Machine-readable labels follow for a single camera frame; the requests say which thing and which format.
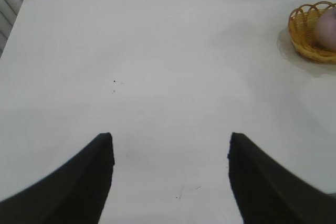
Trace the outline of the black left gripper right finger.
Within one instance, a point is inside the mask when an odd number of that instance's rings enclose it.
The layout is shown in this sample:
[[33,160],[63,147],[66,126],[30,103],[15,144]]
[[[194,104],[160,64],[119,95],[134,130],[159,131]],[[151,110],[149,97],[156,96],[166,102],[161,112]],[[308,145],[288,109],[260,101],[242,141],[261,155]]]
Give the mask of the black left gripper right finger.
[[309,185],[243,133],[232,133],[228,177],[244,223],[335,223],[335,197]]

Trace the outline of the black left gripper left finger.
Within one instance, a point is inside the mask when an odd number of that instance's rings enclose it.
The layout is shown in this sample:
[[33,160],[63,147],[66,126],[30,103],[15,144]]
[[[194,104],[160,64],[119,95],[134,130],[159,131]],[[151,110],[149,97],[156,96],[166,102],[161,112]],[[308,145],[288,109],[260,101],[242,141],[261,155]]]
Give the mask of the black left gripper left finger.
[[114,164],[112,135],[101,133],[57,170],[1,201],[1,223],[98,223]]

